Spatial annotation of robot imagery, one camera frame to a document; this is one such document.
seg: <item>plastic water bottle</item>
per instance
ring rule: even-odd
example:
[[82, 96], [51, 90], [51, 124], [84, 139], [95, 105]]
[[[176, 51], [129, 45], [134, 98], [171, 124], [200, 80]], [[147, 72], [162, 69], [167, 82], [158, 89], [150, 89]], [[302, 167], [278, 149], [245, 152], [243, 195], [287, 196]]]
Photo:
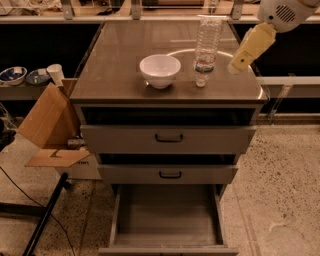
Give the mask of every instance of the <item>plastic water bottle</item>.
[[205, 86], [214, 69], [223, 23], [214, 16], [201, 16], [193, 68], [196, 72], [196, 84]]

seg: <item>drawer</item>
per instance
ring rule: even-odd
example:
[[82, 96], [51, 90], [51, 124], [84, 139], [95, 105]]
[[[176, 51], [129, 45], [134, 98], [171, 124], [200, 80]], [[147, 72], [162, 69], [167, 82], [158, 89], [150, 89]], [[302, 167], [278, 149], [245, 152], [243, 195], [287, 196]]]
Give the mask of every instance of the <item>drawer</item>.
[[122, 185], [108, 248], [111, 255], [234, 256], [213, 185]]
[[255, 126], [81, 126], [92, 153], [245, 153], [255, 130]]
[[238, 170], [232, 155], [100, 154], [107, 184], [230, 184]]

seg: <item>countertop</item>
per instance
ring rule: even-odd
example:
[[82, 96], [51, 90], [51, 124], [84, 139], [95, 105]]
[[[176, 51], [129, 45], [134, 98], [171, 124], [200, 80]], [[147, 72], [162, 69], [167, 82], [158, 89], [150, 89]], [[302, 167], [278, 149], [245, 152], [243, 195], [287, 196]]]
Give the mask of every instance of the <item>countertop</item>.
[[[205, 87], [195, 84], [193, 55], [198, 20], [107, 21], [71, 95], [73, 103], [139, 101], [181, 103], [266, 100], [251, 69], [231, 75], [227, 65], [238, 42], [224, 24], [215, 70]], [[140, 61], [151, 54], [174, 53], [182, 68], [166, 89], [146, 85]]]

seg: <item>tile floor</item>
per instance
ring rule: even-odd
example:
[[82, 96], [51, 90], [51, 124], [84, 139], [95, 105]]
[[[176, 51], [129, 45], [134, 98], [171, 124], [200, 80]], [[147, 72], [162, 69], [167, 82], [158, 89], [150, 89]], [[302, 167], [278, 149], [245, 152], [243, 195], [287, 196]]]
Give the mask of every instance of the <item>tile floor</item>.
[[[46, 204], [59, 176], [26, 168], [38, 148], [16, 135], [0, 165], [30, 197]], [[114, 199], [101, 181], [71, 180], [50, 218], [36, 256], [98, 255], [109, 240]], [[0, 171], [0, 202], [31, 204]], [[229, 247], [239, 256], [320, 255], [320, 124], [261, 125], [221, 201]], [[0, 216], [0, 253], [22, 255], [37, 218]]]

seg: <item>white container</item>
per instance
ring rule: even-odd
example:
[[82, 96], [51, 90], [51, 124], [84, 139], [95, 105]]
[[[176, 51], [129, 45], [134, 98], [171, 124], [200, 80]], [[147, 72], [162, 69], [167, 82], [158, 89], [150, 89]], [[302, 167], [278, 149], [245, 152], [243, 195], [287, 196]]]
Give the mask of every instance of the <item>white container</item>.
[[63, 85], [62, 79], [64, 79], [64, 74], [62, 71], [62, 66], [60, 64], [52, 64], [47, 67], [47, 71], [50, 74], [55, 85]]
[[11, 67], [0, 73], [0, 82], [12, 86], [22, 84], [25, 80], [27, 69], [24, 67]]
[[172, 84], [180, 68], [178, 59], [163, 54], [150, 55], [140, 62], [142, 76], [157, 89], [164, 89]]

